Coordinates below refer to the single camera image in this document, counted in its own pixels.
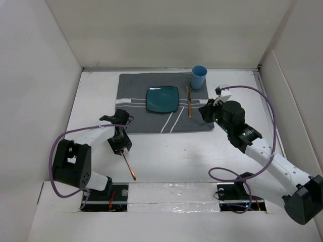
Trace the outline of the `copper fork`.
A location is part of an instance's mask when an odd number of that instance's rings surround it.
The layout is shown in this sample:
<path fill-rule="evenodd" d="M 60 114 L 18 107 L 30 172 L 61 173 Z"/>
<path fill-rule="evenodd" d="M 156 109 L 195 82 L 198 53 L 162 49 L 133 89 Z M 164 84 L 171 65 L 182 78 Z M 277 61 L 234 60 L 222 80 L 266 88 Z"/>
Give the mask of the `copper fork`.
<path fill-rule="evenodd" d="M 126 158 L 126 156 L 125 156 L 125 154 L 124 154 L 124 151 L 123 151 L 123 150 L 121 151 L 121 154 L 122 154 L 122 156 L 123 156 L 123 158 L 124 158 L 124 160 L 125 160 L 125 162 L 126 162 L 126 165 L 127 165 L 127 167 L 128 167 L 128 170 L 129 170 L 129 172 L 130 172 L 130 174 L 131 174 L 131 176 L 132 176 L 132 179 L 133 179 L 134 181 L 136 181 L 136 180 L 137 180 L 136 175 L 135 175 L 134 171 L 132 170 L 131 166 L 129 165 L 129 162 L 128 162 L 128 160 L 127 160 L 127 158 Z"/>

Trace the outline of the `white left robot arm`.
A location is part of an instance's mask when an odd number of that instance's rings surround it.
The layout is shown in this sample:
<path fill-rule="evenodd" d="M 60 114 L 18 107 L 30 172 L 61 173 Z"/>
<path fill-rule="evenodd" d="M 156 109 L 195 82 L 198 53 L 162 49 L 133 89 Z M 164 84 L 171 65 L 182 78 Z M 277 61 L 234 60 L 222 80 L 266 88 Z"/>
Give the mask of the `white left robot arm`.
<path fill-rule="evenodd" d="M 113 194 L 113 182 L 108 176 L 92 171 L 92 153 L 107 142 L 113 153 L 122 155 L 129 151 L 132 142 L 126 133 L 127 126 L 134 119 L 123 109 L 117 109 L 112 116 L 104 115 L 96 126 L 79 129 L 83 135 L 74 140 L 65 139 L 65 133 L 55 140 L 49 155 L 49 177 L 57 196 L 64 198 L 56 182 L 97 195 L 107 200 Z"/>

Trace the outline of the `copper knife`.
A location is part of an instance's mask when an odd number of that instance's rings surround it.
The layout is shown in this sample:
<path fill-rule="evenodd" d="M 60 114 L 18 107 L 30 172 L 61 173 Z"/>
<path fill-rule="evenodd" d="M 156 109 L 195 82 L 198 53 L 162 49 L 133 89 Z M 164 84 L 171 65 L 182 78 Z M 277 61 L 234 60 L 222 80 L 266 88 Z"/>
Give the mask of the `copper knife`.
<path fill-rule="evenodd" d="M 188 117 L 192 118 L 192 107 L 191 107 L 191 95 L 190 95 L 190 89 L 188 86 L 186 86 L 186 93 L 187 93 L 187 105 L 188 105 Z"/>

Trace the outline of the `blue plastic cup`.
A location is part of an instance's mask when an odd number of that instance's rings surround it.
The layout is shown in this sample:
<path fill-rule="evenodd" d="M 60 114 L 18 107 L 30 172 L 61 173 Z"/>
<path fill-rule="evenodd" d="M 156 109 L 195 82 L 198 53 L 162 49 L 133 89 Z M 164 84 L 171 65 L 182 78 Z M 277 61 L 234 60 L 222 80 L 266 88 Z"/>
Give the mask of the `blue plastic cup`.
<path fill-rule="evenodd" d="M 191 73 L 191 87 L 195 90 L 201 89 L 207 75 L 207 69 L 204 66 L 194 66 Z"/>

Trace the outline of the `teal square plate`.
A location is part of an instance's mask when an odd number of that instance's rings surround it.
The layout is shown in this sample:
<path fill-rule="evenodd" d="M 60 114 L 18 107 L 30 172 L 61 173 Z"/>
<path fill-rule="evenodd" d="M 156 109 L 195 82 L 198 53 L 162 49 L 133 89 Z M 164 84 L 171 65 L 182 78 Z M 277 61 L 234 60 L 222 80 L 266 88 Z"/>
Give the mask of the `teal square plate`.
<path fill-rule="evenodd" d="M 179 107 L 179 91 L 174 86 L 150 86 L 146 93 L 146 108 L 155 113 L 171 113 Z"/>

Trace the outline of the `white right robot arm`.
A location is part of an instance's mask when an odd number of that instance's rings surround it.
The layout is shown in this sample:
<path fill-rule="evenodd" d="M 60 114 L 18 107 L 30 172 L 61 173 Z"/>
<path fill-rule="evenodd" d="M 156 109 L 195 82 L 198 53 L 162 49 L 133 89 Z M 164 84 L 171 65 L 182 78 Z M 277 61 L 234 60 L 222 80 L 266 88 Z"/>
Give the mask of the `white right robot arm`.
<path fill-rule="evenodd" d="M 322 211 L 322 176 L 315 177 L 298 169 L 273 149 L 262 135 L 245 122 L 245 110 L 237 101 L 216 102 L 210 99 L 198 109 L 206 123 L 216 123 L 230 143 L 258 162 L 283 189 L 278 202 L 296 223 L 305 225 Z"/>

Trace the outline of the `grey striped placemat cloth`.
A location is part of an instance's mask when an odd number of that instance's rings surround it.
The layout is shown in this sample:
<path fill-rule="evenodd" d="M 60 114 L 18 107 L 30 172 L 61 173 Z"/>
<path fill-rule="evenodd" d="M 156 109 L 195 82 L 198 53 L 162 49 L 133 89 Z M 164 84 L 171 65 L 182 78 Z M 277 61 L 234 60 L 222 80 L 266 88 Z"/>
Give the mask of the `grey striped placemat cloth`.
<path fill-rule="evenodd" d="M 190 73 L 140 73 L 120 74 L 116 109 L 123 109 L 134 117 L 127 133 L 192 133 L 211 131 L 214 124 L 205 123 L 198 109 L 208 99 L 207 85 L 199 90 L 191 87 Z M 156 113 L 146 107 L 148 88 L 174 86 L 179 92 L 179 107 L 175 112 Z M 188 116 L 186 87 L 190 88 L 192 117 Z"/>

